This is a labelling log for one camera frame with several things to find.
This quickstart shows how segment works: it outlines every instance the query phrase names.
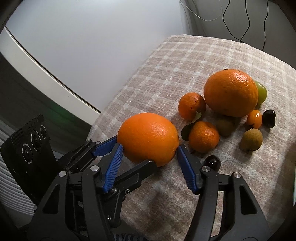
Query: camera lens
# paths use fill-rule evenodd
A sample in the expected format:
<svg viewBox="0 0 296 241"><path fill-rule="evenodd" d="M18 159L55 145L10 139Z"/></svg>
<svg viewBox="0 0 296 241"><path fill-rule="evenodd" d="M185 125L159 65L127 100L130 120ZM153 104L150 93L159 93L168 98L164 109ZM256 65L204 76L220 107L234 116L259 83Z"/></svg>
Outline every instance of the camera lens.
<svg viewBox="0 0 296 241"><path fill-rule="evenodd" d="M33 145L34 149L36 151L39 151L40 147L41 147L41 140L40 140L40 136L37 131L34 131L31 134L31 141L32 141L32 145Z"/></svg>
<svg viewBox="0 0 296 241"><path fill-rule="evenodd" d="M32 151L28 144L24 144L22 147L22 156L25 159L26 163L32 162Z"/></svg>
<svg viewBox="0 0 296 241"><path fill-rule="evenodd" d="M46 138L46 129L45 129L44 125L41 125L40 133L41 133L42 138L45 139Z"/></svg>

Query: large orange fruit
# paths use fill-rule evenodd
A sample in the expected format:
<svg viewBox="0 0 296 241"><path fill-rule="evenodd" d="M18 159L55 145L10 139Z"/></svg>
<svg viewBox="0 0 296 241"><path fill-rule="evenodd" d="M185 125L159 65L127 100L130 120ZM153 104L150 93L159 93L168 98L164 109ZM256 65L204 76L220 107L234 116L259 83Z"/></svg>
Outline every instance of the large orange fruit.
<svg viewBox="0 0 296 241"><path fill-rule="evenodd" d="M211 75L204 87L207 105L215 112L243 117L258 101L258 89L252 78L243 71L226 69Z"/></svg>
<svg viewBox="0 0 296 241"><path fill-rule="evenodd" d="M183 95L178 105L180 116L187 121L192 121L197 112L203 114L205 109L205 100L202 96L195 92Z"/></svg>
<svg viewBox="0 0 296 241"><path fill-rule="evenodd" d="M215 148L220 140L216 127L206 121L198 121L189 133L189 146L201 153Z"/></svg>
<svg viewBox="0 0 296 241"><path fill-rule="evenodd" d="M120 127L117 142L132 162L154 160L158 167L167 164L179 146L178 132L166 118L141 113L128 118Z"/></svg>

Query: silver screw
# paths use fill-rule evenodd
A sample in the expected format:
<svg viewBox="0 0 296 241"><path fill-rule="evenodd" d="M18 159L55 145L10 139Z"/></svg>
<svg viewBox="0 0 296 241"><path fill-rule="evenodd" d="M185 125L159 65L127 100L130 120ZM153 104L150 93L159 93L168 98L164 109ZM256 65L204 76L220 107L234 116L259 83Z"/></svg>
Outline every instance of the silver screw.
<svg viewBox="0 0 296 241"><path fill-rule="evenodd" d="M209 171L211 170L211 168L208 167L208 166L203 166L203 167L202 167L202 170L203 170L204 172L209 172Z"/></svg>
<svg viewBox="0 0 296 241"><path fill-rule="evenodd" d="M233 173L233 176L234 176L235 178L240 178L242 175L241 175L239 172L234 172L234 173Z"/></svg>
<svg viewBox="0 0 296 241"><path fill-rule="evenodd" d="M66 172L66 171L61 171L61 172L59 173L59 176L60 176L60 177L64 177L65 175L67 175L67 172Z"/></svg>
<svg viewBox="0 0 296 241"><path fill-rule="evenodd" d="M96 172L98 169L99 169L99 167L98 167L97 165L93 165L93 166L91 166L91 170L92 170L93 172Z"/></svg>

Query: blue gripper pad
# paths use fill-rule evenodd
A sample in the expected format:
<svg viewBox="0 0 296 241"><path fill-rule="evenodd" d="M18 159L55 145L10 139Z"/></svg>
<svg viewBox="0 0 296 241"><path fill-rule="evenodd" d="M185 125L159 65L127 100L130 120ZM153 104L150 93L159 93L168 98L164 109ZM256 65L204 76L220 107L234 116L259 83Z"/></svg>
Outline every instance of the blue gripper pad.
<svg viewBox="0 0 296 241"><path fill-rule="evenodd" d="M177 159L181 167L188 189L191 190L193 193L196 193L198 190L196 185L196 175L187 157L185 156L185 153L183 152L181 146L178 146L177 148Z"/></svg>
<svg viewBox="0 0 296 241"><path fill-rule="evenodd" d="M105 173L105 183L103 186L104 193L107 193L113 187L118 169L123 158L123 146L121 144L116 144L112 152L114 151L114 149L116 149L115 154L113 155L110 165Z"/></svg>
<svg viewBox="0 0 296 241"><path fill-rule="evenodd" d="M110 153L117 142L117 136L110 138L107 141L102 142L92 153L94 156L104 156Z"/></svg>

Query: kiwi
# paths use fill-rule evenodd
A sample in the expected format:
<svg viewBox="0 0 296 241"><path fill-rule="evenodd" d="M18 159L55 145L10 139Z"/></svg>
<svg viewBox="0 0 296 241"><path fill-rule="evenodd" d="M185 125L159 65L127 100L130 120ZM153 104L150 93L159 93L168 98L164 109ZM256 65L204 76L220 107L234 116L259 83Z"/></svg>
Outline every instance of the kiwi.
<svg viewBox="0 0 296 241"><path fill-rule="evenodd" d="M221 116L216 121L216 128L221 136L230 136L235 129L235 119L229 116Z"/></svg>
<svg viewBox="0 0 296 241"><path fill-rule="evenodd" d="M250 129L246 131L242 137L240 148L244 151L258 150L263 142L263 136L258 129Z"/></svg>

